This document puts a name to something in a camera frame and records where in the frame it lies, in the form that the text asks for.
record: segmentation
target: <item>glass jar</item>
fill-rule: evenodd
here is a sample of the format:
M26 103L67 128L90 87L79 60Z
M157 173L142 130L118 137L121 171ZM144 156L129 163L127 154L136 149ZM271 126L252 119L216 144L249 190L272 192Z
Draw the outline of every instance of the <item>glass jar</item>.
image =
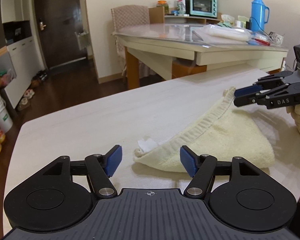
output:
M169 13L169 5L167 4L167 1L165 0L158 1L157 7L164 7L164 13L165 14Z

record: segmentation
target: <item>black cable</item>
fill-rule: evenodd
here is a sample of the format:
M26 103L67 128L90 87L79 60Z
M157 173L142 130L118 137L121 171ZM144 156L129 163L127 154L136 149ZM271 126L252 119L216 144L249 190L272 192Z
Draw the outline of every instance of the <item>black cable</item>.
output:
M256 23L258 24L259 28L260 28L265 34L267 34L267 33L260 27L260 25L259 25L259 23L258 23L258 21L257 21L256 18L250 17L250 19L249 19L250 22L251 22L251 19L254 19L254 20L256 21Z

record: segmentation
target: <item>wooden table leg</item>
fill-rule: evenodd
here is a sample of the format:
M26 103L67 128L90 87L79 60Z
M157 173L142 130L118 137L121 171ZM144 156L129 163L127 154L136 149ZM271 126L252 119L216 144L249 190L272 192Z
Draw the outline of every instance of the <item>wooden table leg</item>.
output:
M275 69L275 70L271 70L271 71L268 72L268 74L272 75L272 74L280 72L280 70L281 70L280 68L279 69Z
M172 62L172 79L174 78L179 78L179 77L185 77L185 76L190 76L193 74L197 74L197 73L202 73L202 72L206 72L207 71L207 65L204 66L186 66L186 65L182 65L181 63Z
M128 89L140 87L139 80L139 60L128 52L127 47L124 47L127 64Z

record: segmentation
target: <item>wooden door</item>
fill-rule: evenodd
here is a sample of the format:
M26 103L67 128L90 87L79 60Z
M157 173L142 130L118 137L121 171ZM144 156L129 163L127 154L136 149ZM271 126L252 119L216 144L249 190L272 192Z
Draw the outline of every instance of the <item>wooden door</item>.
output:
M87 56L74 33L83 31L79 0L34 0L34 8L48 68ZM40 20L46 25L43 31Z

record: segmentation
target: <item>baseboard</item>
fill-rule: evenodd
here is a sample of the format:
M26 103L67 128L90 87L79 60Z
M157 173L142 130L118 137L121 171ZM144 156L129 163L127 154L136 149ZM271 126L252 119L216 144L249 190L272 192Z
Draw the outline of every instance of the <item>baseboard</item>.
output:
M105 77L98 78L98 82L99 82L99 84L101 84L101 83L109 82L109 81L120 79L120 78L122 78L122 74L117 73L117 74L113 74L113 75L110 75L110 76L105 76Z

